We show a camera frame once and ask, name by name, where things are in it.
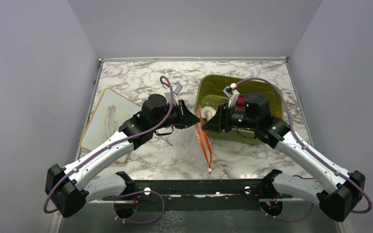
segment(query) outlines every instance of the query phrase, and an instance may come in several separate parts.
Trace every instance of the marble surface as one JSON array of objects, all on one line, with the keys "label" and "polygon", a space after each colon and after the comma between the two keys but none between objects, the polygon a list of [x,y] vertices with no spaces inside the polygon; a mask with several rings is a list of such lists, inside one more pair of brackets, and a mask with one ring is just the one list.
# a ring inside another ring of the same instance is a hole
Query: marble surface
[{"label": "marble surface", "polygon": [[[108,62],[103,64],[94,106],[102,91],[110,87],[132,101],[141,104],[150,94],[162,93],[161,75],[179,82],[184,89],[179,98],[193,109],[200,80],[209,74],[240,78],[260,77],[278,86],[288,103],[294,128],[308,141],[304,119],[284,61],[156,61]],[[108,177],[117,171],[127,172],[134,180],[166,179],[244,179],[262,178],[271,169],[290,175],[310,177],[298,164],[267,145],[247,145],[210,138],[213,149],[212,173],[195,137],[194,128],[177,130],[165,136],[169,146],[157,136],[130,153],[125,164],[112,164],[98,177]],[[81,157],[87,152],[82,150]]]}]

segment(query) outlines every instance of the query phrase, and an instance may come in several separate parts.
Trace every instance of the white cutting board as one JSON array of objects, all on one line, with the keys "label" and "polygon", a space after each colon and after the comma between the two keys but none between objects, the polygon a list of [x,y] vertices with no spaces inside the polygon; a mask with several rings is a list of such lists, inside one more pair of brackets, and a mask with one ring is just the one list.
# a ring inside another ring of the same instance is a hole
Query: white cutting board
[{"label": "white cutting board", "polygon": [[[139,105],[118,92],[110,88],[104,89],[79,142],[80,147],[88,151],[94,150],[108,140],[124,121],[140,110]],[[119,158],[117,163],[125,163],[127,158],[128,154]]]}]

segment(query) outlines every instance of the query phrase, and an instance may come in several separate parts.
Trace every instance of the green bin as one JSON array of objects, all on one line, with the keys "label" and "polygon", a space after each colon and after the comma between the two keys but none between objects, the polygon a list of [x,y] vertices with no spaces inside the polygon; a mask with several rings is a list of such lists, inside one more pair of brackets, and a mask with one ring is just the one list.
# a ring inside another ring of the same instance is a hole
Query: green bin
[{"label": "green bin", "polygon": [[[216,74],[205,76],[199,84],[197,100],[194,106],[194,112],[197,111],[198,105],[201,106],[201,108],[211,106],[214,109],[217,109],[220,103],[228,103],[229,99],[225,95],[225,93],[223,93],[222,90],[231,83],[237,83],[240,80],[242,79]],[[239,85],[237,90],[241,95],[245,95],[248,92],[252,91],[261,92],[270,102],[270,110],[272,115],[279,118],[283,117],[284,109],[281,98],[279,97],[279,94],[276,92],[276,90],[269,84],[259,81],[247,81]],[[258,145],[262,143],[258,139],[254,140],[253,138],[246,138],[253,136],[253,132],[244,129],[238,129],[238,131],[239,133],[236,129],[233,129],[229,133],[206,133],[210,137],[221,138],[225,140],[231,140],[247,144]]]}]

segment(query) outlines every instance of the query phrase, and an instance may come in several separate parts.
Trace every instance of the black cable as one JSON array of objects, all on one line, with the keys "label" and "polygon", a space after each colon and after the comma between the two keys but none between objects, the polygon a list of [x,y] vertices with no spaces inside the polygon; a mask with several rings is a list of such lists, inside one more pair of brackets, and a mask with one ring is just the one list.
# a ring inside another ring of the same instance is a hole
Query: black cable
[{"label": "black cable", "polygon": [[237,133],[238,133],[239,136],[241,136],[241,137],[251,138],[251,139],[254,139],[254,138],[255,138],[255,135],[254,135],[254,137],[246,137],[246,136],[242,135],[238,130],[239,130],[239,128],[237,128]]}]

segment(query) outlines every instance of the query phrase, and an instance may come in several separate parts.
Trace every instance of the gray wall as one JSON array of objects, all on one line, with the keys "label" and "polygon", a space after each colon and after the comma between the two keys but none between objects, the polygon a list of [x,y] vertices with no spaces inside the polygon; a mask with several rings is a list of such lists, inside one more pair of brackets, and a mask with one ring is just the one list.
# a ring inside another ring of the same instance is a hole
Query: gray wall
[{"label": "gray wall", "polygon": [[71,162],[98,60],[66,0],[0,0],[0,232],[46,232],[47,169]]},{"label": "gray wall", "polygon": [[101,58],[290,56],[321,0],[69,0]]},{"label": "gray wall", "polygon": [[[373,201],[373,0],[324,0],[289,64],[316,147],[363,172]],[[351,220],[373,232],[373,210]]]}]

